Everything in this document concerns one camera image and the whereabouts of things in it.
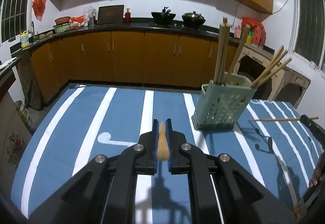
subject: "tiled wall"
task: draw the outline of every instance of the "tiled wall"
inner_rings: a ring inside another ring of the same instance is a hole
[[[17,165],[30,139],[31,135],[7,92],[0,101],[0,188],[7,199],[10,199]]]

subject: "yellow detergent bottle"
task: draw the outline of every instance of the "yellow detergent bottle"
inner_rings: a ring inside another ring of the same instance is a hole
[[[24,31],[23,33],[20,33],[20,38],[21,38],[22,49],[29,46],[28,31]]]

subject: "table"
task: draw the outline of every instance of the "table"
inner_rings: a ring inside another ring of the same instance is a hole
[[[307,190],[323,150],[299,122],[249,119],[298,116],[293,106],[252,100],[233,130],[200,132],[191,122],[198,98],[198,92],[71,84],[30,140],[16,171],[12,201],[30,215],[96,155],[118,155],[151,131],[153,119],[170,118],[187,142],[211,155],[229,154],[292,208]],[[166,162],[155,176],[138,177],[135,202],[135,223],[191,223],[187,176],[170,175]]]

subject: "white plastic bag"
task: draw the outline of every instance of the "white plastic bag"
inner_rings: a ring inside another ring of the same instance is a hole
[[[87,7],[83,10],[83,16],[84,16],[84,20],[85,21],[89,21],[89,18],[92,17],[92,16],[97,16],[97,10],[90,6],[90,7]]]

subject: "hand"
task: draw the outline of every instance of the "hand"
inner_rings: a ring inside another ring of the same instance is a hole
[[[318,178],[320,181],[325,181],[325,174],[321,175],[321,171],[325,166],[325,152],[320,155],[318,162],[316,164],[313,176],[309,181],[309,187],[317,185]]]

